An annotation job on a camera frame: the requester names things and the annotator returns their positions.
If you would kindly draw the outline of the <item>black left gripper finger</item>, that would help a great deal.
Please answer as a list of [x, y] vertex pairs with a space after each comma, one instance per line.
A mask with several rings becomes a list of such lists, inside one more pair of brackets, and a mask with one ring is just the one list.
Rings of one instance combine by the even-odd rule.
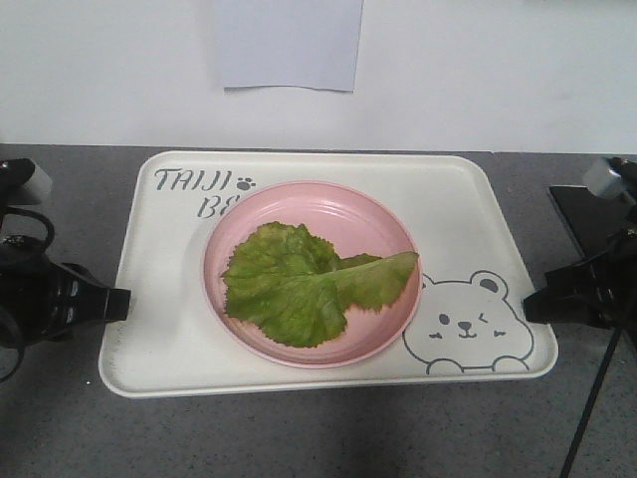
[[84, 266], [74, 265], [74, 308], [76, 322], [114, 323], [125, 321], [130, 307], [131, 292], [110, 288], [98, 281]]

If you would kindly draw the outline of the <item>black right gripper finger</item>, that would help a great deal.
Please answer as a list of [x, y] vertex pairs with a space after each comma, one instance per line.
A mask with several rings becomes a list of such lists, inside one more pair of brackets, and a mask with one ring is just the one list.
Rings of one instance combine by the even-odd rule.
[[606, 324], [599, 275], [577, 264], [545, 274], [546, 285], [523, 300], [526, 319], [536, 324]]

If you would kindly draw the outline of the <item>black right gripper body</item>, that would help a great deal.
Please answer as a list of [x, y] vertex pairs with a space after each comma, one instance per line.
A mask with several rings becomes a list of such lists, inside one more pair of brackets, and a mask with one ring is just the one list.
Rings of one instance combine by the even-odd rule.
[[636, 329], [636, 229], [610, 237], [606, 249], [575, 266], [576, 298], [590, 327]]

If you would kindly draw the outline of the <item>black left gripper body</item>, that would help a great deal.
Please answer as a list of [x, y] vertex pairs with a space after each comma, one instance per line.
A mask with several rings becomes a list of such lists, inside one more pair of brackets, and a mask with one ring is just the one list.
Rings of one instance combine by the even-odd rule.
[[1, 241], [1, 307], [28, 345], [65, 340], [88, 325], [76, 322], [75, 264], [54, 264], [38, 255], [41, 244], [23, 235]]

